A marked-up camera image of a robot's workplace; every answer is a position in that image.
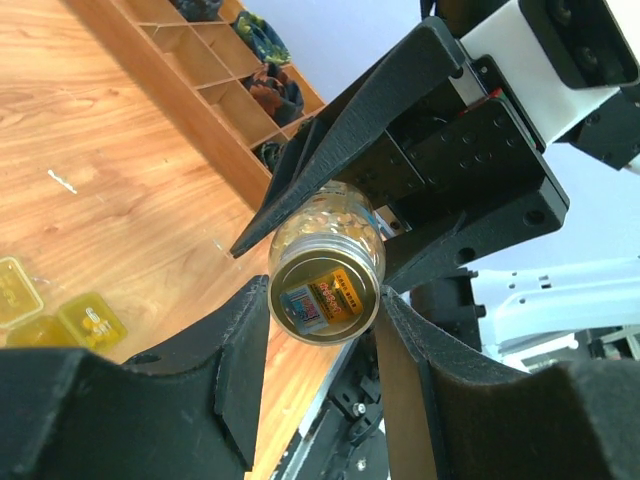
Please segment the yellow translucent pill organizer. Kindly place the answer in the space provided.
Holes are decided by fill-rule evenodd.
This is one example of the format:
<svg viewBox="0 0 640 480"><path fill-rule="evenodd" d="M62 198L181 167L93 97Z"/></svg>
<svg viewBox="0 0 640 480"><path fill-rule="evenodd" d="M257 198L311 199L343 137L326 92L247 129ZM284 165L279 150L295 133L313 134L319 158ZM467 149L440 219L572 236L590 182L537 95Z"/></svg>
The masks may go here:
<svg viewBox="0 0 640 480"><path fill-rule="evenodd" d="M96 292L77 296L47 313L35 279L17 258L1 258L3 348L82 347L105 353L127 334L114 310Z"/></svg>

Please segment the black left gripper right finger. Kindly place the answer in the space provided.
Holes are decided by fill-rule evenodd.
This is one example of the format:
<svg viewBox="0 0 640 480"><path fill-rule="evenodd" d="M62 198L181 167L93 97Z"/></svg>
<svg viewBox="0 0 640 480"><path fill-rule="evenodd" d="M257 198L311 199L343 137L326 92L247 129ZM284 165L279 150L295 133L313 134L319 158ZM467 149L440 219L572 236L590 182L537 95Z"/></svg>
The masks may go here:
<svg viewBox="0 0 640 480"><path fill-rule="evenodd" d="M639 365L527 374L428 322L384 288L375 326L395 479L635 479Z"/></svg>

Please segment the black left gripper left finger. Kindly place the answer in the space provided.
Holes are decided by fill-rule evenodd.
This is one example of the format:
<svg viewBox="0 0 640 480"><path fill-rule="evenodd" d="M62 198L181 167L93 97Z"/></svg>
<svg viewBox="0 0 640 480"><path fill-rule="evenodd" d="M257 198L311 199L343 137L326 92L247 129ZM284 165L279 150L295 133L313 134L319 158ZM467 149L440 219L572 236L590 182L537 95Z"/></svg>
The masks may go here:
<svg viewBox="0 0 640 480"><path fill-rule="evenodd" d="M5 479L240 479L255 461L267 277L122 364L84 348L1 353Z"/></svg>

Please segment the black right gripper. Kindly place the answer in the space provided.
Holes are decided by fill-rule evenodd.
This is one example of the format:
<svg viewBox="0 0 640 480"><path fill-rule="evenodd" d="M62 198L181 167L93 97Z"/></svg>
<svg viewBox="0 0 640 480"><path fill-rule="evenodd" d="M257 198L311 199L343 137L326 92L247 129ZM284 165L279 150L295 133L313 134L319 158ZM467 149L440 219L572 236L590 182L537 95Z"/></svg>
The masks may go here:
<svg viewBox="0 0 640 480"><path fill-rule="evenodd" d="M444 21L422 20L286 144L232 256L338 174L407 231L384 243L384 284L398 293L474 260L458 235L480 218L505 247L559 230L569 199L540 134L489 55L471 63L486 96L466 106L444 83L464 62Z"/></svg>

